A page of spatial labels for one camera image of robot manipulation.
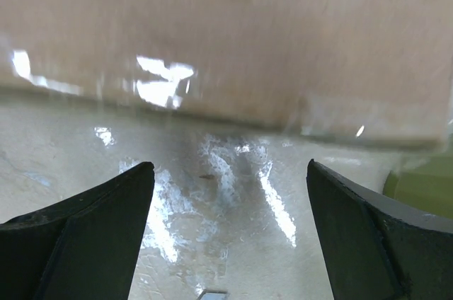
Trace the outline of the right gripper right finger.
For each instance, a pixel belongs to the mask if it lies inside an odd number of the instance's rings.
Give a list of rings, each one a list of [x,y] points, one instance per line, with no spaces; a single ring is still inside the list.
[[[334,299],[451,299],[452,220],[310,160],[306,185]]]

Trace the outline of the brown cardboard express box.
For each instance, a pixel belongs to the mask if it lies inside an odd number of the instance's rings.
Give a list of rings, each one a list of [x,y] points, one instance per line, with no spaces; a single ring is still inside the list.
[[[1,0],[1,85],[436,149],[452,0]]]

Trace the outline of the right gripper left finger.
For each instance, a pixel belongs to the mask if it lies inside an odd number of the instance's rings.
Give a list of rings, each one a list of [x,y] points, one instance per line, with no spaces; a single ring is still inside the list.
[[[1,224],[2,299],[127,299],[154,165]]]

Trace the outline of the yellow utility knife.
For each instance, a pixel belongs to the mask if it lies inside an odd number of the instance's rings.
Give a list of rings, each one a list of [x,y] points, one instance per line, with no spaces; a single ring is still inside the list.
[[[227,298],[228,293],[226,291],[206,289],[199,295],[197,300],[227,300]]]

